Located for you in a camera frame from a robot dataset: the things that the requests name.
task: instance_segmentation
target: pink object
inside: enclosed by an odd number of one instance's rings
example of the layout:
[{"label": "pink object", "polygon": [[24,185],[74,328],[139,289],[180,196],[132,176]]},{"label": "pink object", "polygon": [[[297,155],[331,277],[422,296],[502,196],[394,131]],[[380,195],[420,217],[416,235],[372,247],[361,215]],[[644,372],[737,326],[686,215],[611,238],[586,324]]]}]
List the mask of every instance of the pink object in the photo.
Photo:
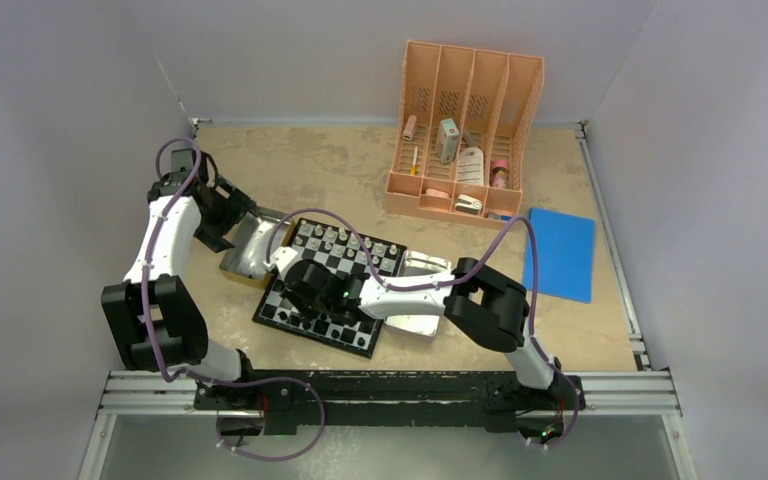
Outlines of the pink object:
[{"label": "pink object", "polygon": [[442,190],[436,190],[433,188],[426,188],[425,189],[426,195],[431,195],[432,197],[440,197],[440,198],[451,198],[448,193],[442,191]]},{"label": "pink object", "polygon": [[495,188],[508,188],[508,159],[496,157],[490,162],[490,186]]},{"label": "pink object", "polygon": [[402,132],[402,138],[405,140],[413,140],[413,134],[416,133],[416,115],[408,117],[408,121],[405,122],[405,130]]}]

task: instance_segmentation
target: lid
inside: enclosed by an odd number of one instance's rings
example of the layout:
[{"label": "lid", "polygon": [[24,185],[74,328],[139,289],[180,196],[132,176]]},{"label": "lid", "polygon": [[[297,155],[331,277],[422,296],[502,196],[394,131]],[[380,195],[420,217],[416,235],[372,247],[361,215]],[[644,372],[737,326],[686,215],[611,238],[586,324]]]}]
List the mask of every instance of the lid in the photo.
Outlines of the lid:
[{"label": "lid", "polygon": [[508,159],[505,157],[496,157],[490,162],[490,168],[508,168]]}]

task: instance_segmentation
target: small bottle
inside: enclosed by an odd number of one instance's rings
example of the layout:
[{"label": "small bottle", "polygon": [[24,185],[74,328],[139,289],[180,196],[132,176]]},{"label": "small bottle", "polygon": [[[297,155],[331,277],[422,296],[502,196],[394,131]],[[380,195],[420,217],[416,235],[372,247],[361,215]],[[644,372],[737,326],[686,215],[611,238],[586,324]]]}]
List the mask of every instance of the small bottle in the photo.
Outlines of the small bottle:
[{"label": "small bottle", "polygon": [[508,185],[508,159],[496,157],[490,162],[490,186],[495,188],[510,188]]}]

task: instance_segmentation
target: floor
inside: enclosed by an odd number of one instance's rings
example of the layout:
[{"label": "floor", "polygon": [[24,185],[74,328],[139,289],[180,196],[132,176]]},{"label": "floor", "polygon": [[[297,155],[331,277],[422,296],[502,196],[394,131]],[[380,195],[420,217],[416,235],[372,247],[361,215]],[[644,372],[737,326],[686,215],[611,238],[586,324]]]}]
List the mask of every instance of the floor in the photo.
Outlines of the floor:
[{"label": "floor", "polygon": [[[496,231],[384,211],[396,133],[395,127],[207,125],[199,129],[197,140],[215,157],[220,172],[261,206],[285,212],[326,208],[362,233],[413,250],[453,260],[479,257]],[[522,212],[538,206],[597,219],[584,160],[571,129],[532,130],[523,177]],[[596,226],[592,302],[539,295],[537,332],[565,370],[633,371],[625,313],[599,221]],[[524,230],[516,227],[489,265],[519,279],[524,248]],[[510,370],[503,355],[476,346],[447,321],[433,341],[385,328],[372,359],[255,324],[251,317],[262,291],[227,280],[218,268],[220,258],[193,242],[187,287],[211,337],[245,350],[256,368]]]}]

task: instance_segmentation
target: black mounting bar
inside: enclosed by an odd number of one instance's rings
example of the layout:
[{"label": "black mounting bar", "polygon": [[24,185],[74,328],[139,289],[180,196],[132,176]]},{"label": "black mounting bar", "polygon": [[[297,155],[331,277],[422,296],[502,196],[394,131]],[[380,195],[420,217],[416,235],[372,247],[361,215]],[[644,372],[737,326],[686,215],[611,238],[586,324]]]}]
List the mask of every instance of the black mounting bar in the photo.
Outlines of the black mounting bar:
[{"label": "black mounting bar", "polygon": [[[328,425],[482,427],[488,432],[540,436],[535,419],[517,418],[533,411],[555,411],[561,401],[573,405],[576,392],[555,378],[547,390],[523,387],[514,372],[383,372],[254,370],[252,380],[293,377],[309,383],[325,403]],[[571,376],[581,390],[581,379]],[[293,435],[299,425],[318,425],[319,407],[305,388],[272,383],[253,389],[207,387],[197,393],[197,410],[255,410],[256,395],[269,405],[265,434]],[[579,406],[585,408],[583,394]],[[563,431],[559,426],[555,436]]]}]

